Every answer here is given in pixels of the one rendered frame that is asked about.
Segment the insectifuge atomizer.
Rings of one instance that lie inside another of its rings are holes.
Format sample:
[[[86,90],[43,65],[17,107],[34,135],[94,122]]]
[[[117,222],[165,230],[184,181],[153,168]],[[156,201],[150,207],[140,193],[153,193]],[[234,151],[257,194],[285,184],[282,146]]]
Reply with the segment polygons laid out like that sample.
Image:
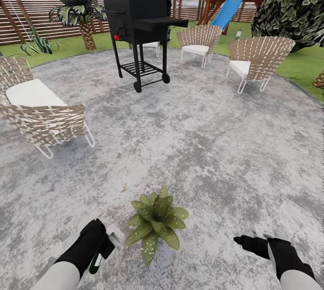
[[[96,274],[99,267],[100,267],[100,264],[102,262],[102,255],[99,253],[99,252],[96,252],[96,254],[94,255],[93,259],[92,259],[92,262],[90,264],[90,268],[89,268],[89,272],[91,274]]]

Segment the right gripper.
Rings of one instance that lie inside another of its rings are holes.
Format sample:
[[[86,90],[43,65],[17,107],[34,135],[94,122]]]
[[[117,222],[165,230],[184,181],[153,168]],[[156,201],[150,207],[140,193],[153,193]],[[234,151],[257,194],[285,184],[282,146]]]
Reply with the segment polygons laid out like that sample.
[[[253,252],[256,255],[265,258],[261,254],[261,251],[258,247],[261,240],[262,240],[261,238],[250,237],[250,236],[246,236],[246,235],[241,235],[241,237],[239,237],[239,236],[234,237],[234,241],[237,242],[238,244],[242,245],[242,248],[244,250]]]

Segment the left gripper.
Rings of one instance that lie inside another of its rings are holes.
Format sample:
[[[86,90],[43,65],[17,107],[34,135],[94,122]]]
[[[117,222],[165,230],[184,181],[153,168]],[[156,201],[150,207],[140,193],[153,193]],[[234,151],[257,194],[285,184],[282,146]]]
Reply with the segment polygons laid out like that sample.
[[[98,248],[97,252],[99,252],[104,259],[107,259],[114,249],[115,245],[110,241],[108,235],[105,234],[104,241],[102,245]]]

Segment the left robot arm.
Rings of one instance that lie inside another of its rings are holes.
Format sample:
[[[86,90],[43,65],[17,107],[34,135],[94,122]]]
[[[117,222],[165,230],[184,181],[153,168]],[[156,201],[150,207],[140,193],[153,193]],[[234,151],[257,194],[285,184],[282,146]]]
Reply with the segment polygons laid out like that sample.
[[[115,249],[109,239],[111,236],[120,244],[125,242],[124,234],[116,225],[112,224],[106,230],[98,218],[93,220],[67,244],[60,258],[31,290],[76,290],[96,252],[107,259]]]

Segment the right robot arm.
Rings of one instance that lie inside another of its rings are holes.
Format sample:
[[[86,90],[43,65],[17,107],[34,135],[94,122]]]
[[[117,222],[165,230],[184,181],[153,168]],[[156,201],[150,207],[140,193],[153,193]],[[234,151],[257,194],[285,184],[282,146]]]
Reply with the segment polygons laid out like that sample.
[[[271,260],[282,290],[323,290],[310,265],[302,263],[289,241],[275,238],[271,230],[263,227],[254,226],[252,232],[252,237],[241,235],[234,241],[244,250]]]

